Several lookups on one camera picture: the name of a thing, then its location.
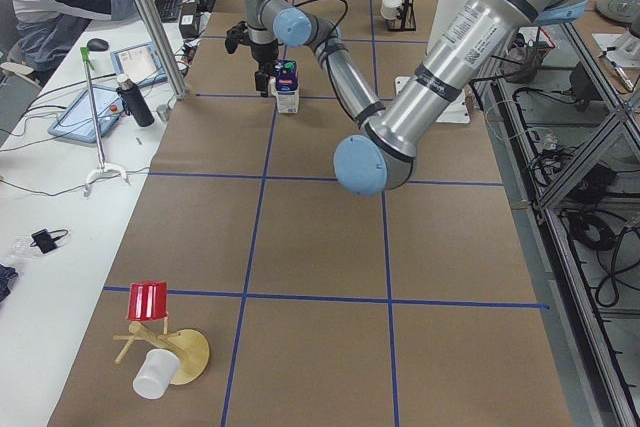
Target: red cup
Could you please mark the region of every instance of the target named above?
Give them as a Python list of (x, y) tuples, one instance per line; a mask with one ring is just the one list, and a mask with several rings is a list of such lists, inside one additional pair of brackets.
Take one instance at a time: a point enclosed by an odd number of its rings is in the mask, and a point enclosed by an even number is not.
[(164, 319), (167, 315), (166, 282), (131, 284), (127, 320), (158, 320)]

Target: yellow object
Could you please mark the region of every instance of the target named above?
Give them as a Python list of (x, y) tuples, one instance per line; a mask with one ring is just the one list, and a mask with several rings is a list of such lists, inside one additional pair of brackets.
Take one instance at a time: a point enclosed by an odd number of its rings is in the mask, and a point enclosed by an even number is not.
[(167, 317), (165, 317), (164, 333), (156, 334), (142, 325), (133, 321), (129, 324), (131, 335), (114, 335), (114, 340), (126, 340), (127, 343), (116, 357), (119, 364), (129, 348), (136, 340), (144, 340), (158, 349), (167, 349), (180, 359), (180, 369), (171, 379), (172, 385), (184, 385), (197, 379), (209, 363), (211, 353), (206, 337), (197, 330), (182, 329), (168, 333)]

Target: white desk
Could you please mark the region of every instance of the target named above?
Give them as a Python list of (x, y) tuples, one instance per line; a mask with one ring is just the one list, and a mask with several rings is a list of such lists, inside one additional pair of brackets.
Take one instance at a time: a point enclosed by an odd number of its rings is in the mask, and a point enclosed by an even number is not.
[[(177, 23), (165, 24), (165, 30), (177, 51), (182, 45)], [(93, 22), (44, 91), (84, 80), (79, 47), (93, 37), (107, 40), (114, 50), (149, 40), (139, 19)], [(91, 53), (91, 59), (95, 76), (113, 72), (108, 52)], [(46, 96), (41, 104), (68, 105), (84, 87)], [(146, 100), (153, 111), (172, 97), (165, 82), (155, 85)], [(23, 123), (16, 132), (22, 131)], [(49, 137), (46, 129), (51, 123), (53, 117), (30, 120), (26, 135), (10, 137), (2, 149)], [(146, 128), (138, 127), (133, 117), (122, 117), (104, 138), (107, 161), (129, 171), (148, 166), (164, 129), (157, 116)], [(0, 153), (0, 175), (6, 181), (47, 192), (82, 185), (97, 164), (95, 145), (60, 140)], [(83, 197), (82, 189), (45, 197), (0, 184), (0, 262), (19, 272), (11, 295), (0, 303), (0, 427), (47, 424), (145, 179), (140, 174), (131, 176), (131, 185), (120, 178), (98, 182), (89, 198)], [(11, 259), (16, 238), (43, 228), (69, 229), (70, 237), (45, 256)]]

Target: person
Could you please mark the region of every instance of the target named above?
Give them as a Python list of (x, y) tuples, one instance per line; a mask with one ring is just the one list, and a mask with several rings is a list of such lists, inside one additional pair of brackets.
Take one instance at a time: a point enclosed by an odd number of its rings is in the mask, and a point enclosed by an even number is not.
[(18, 45), (44, 85), (89, 22), (122, 20), (138, 13), (134, 0), (13, 0)]

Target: wooden stand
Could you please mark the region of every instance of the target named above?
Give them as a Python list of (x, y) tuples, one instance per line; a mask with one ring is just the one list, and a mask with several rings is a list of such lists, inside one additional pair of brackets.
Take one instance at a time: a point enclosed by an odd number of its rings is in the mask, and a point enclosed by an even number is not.
[(164, 332), (157, 334), (134, 320), (129, 324), (131, 335), (114, 335), (113, 340), (126, 340), (115, 363), (119, 364), (136, 340), (144, 340), (158, 349), (166, 349), (180, 359), (180, 369), (171, 379), (172, 385), (184, 385), (197, 379), (209, 363), (210, 349), (206, 337), (197, 330), (182, 329), (168, 333), (168, 317), (164, 318)]
[(398, 17), (387, 20), (387, 30), (404, 32), (416, 30), (416, 15), (413, 10), (414, 0), (402, 0), (402, 7), (398, 9)]

